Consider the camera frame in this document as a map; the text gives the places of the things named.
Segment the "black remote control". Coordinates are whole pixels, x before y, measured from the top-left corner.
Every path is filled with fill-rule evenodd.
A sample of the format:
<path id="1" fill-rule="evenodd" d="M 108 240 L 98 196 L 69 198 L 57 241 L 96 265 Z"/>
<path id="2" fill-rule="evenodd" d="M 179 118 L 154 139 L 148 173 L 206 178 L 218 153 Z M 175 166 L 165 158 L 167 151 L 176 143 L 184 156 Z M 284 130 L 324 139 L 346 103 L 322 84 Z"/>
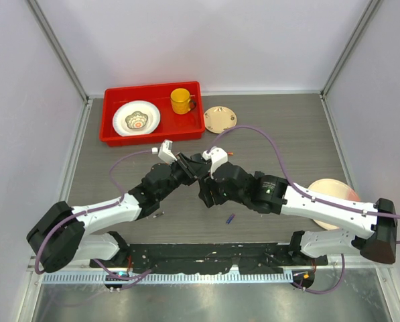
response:
<path id="1" fill-rule="evenodd" d="M 210 170 L 210 165 L 211 165 L 210 161 L 204 159 L 200 153 L 191 155 L 190 160 L 192 162 L 192 168 L 195 171 L 200 171 L 200 170 L 209 171 Z"/>

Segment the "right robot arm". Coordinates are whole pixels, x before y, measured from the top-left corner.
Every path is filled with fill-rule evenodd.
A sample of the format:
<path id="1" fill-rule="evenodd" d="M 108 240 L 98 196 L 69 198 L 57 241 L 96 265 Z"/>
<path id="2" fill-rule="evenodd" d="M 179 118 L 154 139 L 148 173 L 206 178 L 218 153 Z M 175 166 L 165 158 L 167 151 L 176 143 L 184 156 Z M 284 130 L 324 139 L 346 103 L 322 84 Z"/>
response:
<path id="1" fill-rule="evenodd" d="M 199 181 L 199 197 L 207 207 L 233 201 L 261 214 L 305 217 L 335 228 L 296 231 L 287 249 L 291 262 L 305 264 L 328 254 L 360 254 L 381 264 L 396 261 L 397 220 L 389 199 L 352 202 L 312 192 L 278 176 L 249 174 L 226 162 Z"/>

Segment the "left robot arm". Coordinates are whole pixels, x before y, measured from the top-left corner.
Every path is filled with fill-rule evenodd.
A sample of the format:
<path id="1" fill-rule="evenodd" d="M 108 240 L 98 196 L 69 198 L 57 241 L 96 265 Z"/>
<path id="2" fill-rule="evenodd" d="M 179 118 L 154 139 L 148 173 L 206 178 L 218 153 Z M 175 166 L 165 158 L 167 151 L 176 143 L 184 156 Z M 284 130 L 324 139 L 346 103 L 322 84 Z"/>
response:
<path id="1" fill-rule="evenodd" d="M 73 207 L 66 201 L 54 203 L 26 236 L 36 255 L 35 273 L 57 272 L 79 260 L 122 267 L 128 258 L 125 240 L 112 232 L 96 232 L 152 215 L 168 195 L 182 185 L 190 186 L 209 170 L 210 161 L 203 155 L 179 153 L 169 162 L 154 164 L 138 185 L 121 190 L 117 198 Z"/>

